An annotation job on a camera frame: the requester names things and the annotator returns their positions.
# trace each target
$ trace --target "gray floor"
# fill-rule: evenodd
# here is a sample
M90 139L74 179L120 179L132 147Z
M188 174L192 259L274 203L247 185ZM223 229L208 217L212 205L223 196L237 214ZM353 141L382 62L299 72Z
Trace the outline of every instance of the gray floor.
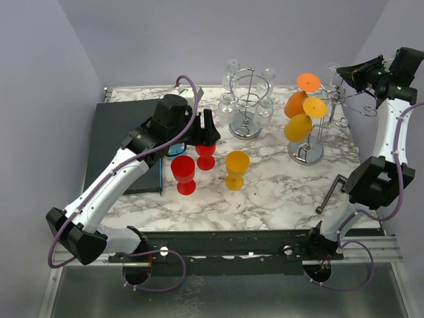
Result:
M169 293L133 292L123 287L120 266L64 269L52 317L149 318L402 318L407 317L392 267L379 264L363 291L330 291L303 276L189 276ZM334 266L329 283L357 286L368 275L365 264ZM150 287L177 278L151 278Z

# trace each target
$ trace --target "black mat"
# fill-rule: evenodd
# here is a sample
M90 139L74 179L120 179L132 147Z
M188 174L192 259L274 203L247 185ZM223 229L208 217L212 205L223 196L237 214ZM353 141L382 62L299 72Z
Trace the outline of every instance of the black mat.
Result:
M86 190L110 164L128 132L153 116L158 99L97 104L85 173ZM162 161L137 179L124 194L161 192Z

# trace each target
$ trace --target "table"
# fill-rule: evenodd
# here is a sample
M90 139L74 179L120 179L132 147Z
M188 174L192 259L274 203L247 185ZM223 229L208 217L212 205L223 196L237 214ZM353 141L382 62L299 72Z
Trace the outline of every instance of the table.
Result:
M236 139L217 118L222 87L202 86L204 96L199 108L210 108L221 140L214 155L212 170L196 169L196 191L180 195L170 160L164 159L164 191L124 195L114 204L102 225L135 226L140 231L231 231L268 229L310 229L335 211L343 194L335 191L322 215L315 213L337 174L349 176L359 165L357 151L348 129L331 125L323 133L324 158L314 166L301 166L288 155L288 140L283 128L289 121L284 105L296 87L275 87L276 106L272 124L254 140ZM173 90L171 86L115 88L110 102L159 98ZM338 108L335 118L343 116ZM224 185L225 156L233 150L245 151L250 167L240 191ZM198 155L194 147L187 154ZM356 227L375 228L379 223L363 218Z

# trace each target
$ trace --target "cup base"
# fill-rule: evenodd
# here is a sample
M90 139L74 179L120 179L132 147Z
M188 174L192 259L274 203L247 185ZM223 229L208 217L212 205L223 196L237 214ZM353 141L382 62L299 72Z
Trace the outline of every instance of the cup base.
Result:
M197 166L202 170L210 170L215 167L215 159L214 157L199 157Z
M196 183L194 180L190 181L187 184L182 184L181 182L177 183L177 191L182 195L190 195L196 190Z
M225 185L233 191L240 190L244 185L243 178L232 178L230 176L225 178Z

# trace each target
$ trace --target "screw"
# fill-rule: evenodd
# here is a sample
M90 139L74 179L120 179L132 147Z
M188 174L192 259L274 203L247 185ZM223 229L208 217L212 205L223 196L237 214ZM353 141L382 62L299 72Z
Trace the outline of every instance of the screw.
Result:
M283 251L284 251L284 254L288 256L292 255L293 253L293 249L289 245L285 245L285 247L283 248Z

